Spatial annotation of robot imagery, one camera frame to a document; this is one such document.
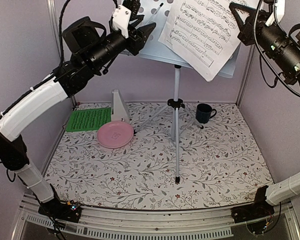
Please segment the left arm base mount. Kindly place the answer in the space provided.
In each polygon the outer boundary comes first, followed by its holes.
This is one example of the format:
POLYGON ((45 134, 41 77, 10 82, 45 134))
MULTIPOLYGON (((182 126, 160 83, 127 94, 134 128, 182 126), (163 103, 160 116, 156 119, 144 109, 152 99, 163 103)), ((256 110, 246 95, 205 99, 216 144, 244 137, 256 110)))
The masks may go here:
POLYGON ((36 199, 40 205, 38 213, 46 215, 52 219, 64 220, 72 223, 78 223, 82 214, 80 202, 62 201, 57 193, 47 202, 36 199))

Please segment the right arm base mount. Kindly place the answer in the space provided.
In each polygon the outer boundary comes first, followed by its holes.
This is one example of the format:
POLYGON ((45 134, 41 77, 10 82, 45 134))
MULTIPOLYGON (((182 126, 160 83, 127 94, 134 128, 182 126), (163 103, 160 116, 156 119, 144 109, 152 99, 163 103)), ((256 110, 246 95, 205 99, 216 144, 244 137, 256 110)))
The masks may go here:
POLYGON ((253 203, 231 208, 231 216, 235 223, 263 218, 275 213, 274 207, 266 202, 268 187, 265 185, 257 189, 253 203))

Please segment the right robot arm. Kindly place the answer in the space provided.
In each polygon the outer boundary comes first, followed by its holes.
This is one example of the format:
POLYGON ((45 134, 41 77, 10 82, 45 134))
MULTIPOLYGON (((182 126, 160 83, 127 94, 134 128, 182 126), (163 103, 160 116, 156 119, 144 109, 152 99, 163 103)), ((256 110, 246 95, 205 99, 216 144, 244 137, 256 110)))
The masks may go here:
POLYGON ((238 39, 245 46, 254 45, 274 81, 300 98, 300 23, 289 32, 281 28, 285 1, 260 0, 256 8, 231 2, 229 9, 239 28, 238 39))

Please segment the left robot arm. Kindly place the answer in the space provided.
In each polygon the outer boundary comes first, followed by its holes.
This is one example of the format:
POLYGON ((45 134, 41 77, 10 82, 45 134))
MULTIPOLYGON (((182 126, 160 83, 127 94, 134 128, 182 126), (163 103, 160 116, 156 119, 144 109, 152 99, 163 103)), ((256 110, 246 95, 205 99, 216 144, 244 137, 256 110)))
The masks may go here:
POLYGON ((59 43, 71 52, 69 61, 61 59, 40 83, 0 112, 0 160, 36 195, 42 207, 60 217, 73 207, 62 203, 54 188, 43 178, 27 156, 22 131, 45 111, 84 89, 90 79, 107 73, 122 51, 137 55, 155 29, 155 23, 141 25, 138 0, 116 4, 109 28, 83 17, 68 28, 59 28, 59 43))

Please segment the light blue music stand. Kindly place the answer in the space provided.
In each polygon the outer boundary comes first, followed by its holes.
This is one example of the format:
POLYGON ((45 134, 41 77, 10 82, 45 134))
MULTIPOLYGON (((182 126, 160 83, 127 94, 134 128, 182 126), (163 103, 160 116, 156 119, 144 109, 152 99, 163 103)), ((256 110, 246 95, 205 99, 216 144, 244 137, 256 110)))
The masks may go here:
POLYGON ((175 54, 168 47, 159 42, 161 32, 164 28, 164 24, 169 16, 169 11, 172 0, 141 0, 140 7, 137 9, 140 14, 145 15, 143 23, 149 24, 152 22, 156 23, 156 28, 148 38, 143 50, 139 52, 139 57, 154 60, 162 63, 173 64, 174 65, 174 90, 173 97, 169 99, 159 111, 150 116, 145 122, 142 123, 138 128, 134 130, 135 133, 139 132, 145 125, 151 122, 154 118, 160 115, 167 107, 173 109, 172 114, 172 125, 170 138, 172 143, 175 145, 176 161, 175 161, 175 183, 180 183, 180 147, 179 147, 179 136, 181 134, 179 127, 179 112, 184 110, 188 115, 190 115, 190 123, 195 122, 196 125, 203 129, 203 125, 199 123, 194 114, 191 113, 184 105, 184 101, 179 98, 179 88, 180 88, 180 74, 181 67, 190 68, 191 66, 177 54, 175 54))

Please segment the white sheet music page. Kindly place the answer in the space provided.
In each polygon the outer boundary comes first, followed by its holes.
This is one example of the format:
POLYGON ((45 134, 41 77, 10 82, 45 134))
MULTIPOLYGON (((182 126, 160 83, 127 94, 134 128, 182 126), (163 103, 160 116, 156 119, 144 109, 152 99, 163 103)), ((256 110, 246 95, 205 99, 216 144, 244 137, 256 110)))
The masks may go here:
POLYGON ((212 81, 239 45, 228 0, 175 0, 159 42, 206 81, 212 81))

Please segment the green sheet music page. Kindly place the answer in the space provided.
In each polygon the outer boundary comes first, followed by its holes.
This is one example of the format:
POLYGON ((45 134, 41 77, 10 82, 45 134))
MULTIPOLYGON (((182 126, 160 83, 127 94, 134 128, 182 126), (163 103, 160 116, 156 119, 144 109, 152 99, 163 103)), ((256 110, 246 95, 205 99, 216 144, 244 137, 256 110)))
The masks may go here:
POLYGON ((75 110, 69 117, 65 131, 70 133, 97 131, 110 121, 110 107, 75 110))

